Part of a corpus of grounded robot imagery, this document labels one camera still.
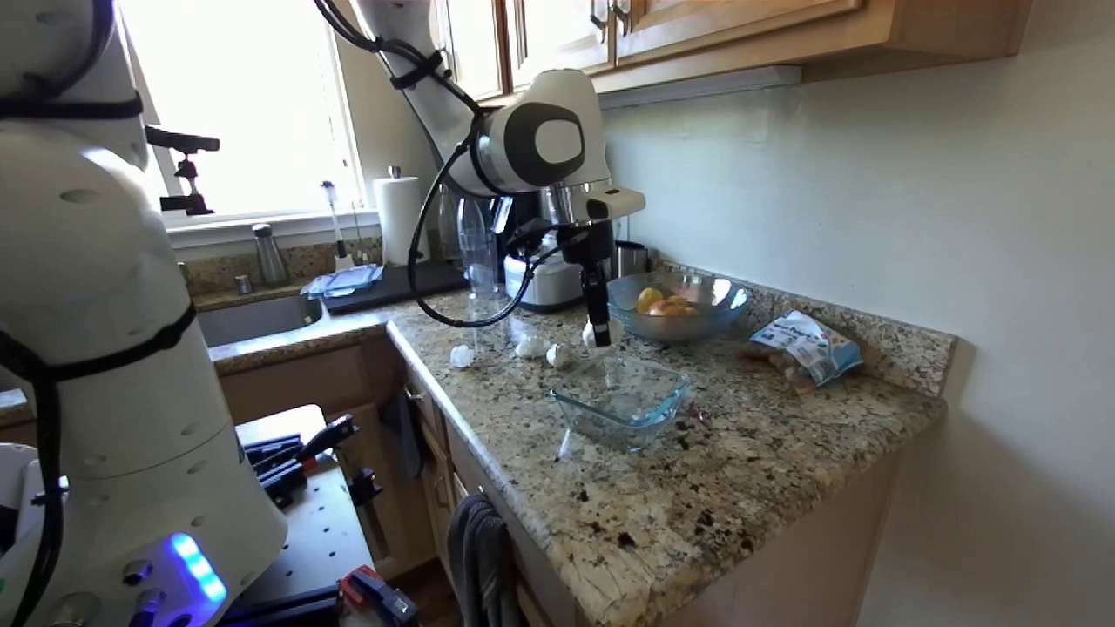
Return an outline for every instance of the upper cabinet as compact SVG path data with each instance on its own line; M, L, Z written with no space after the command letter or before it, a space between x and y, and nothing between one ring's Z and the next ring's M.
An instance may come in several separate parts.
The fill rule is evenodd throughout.
M801 64L804 78L816 78L995 59L1016 49L1027 15L1027 0L485 0L482 10L473 0L439 4L456 30L489 41L461 75L505 78L478 89L482 97L521 89L550 64L585 69L597 89L610 94L756 64Z

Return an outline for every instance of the kitchen sink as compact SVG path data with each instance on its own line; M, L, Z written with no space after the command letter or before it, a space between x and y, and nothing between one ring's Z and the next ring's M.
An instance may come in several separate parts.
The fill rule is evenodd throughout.
M281 335L307 328L319 316L302 294L243 299L235 305L200 309L206 345L235 345L246 337Z

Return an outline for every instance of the granite countertop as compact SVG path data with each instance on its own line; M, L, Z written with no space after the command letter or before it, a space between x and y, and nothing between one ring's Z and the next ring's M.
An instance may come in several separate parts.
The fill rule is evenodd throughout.
M462 313L462 294L432 304ZM581 313L518 321L548 341L574 341L581 330ZM416 304L211 348L210 358L218 373L235 373L384 328L432 387L495 485L495 496L541 544L593 623L654 623L682 609L852 472L944 417L936 394L886 377L861 373L827 390L787 383L770 365L741 358L741 341L700 348L625 341L610 351L685 368L693 404L643 455L577 438L574 453L554 463L562 423L548 390L577 387L581 368L521 358L449 368L449 348L466 330L437 322Z

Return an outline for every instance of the window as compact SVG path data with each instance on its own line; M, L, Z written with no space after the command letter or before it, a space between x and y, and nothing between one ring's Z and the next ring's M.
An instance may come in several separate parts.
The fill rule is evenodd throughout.
M341 74L310 0L122 0L117 10L154 123L218 136L218 153L194 157L211 221L329 212L319 182L338 184L338 208L354 208ZM181 192L174 159L156 148L149 163Z

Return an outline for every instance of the bowl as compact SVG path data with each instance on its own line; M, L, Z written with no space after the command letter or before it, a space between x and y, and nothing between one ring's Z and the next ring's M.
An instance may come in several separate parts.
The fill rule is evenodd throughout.
M625 276L607 284L614 321L650 345L690 345L727 330L749 293L725 276Z
M621 453L654 445L690 397L690 373L632 355L585 363L550 390L571 431Z

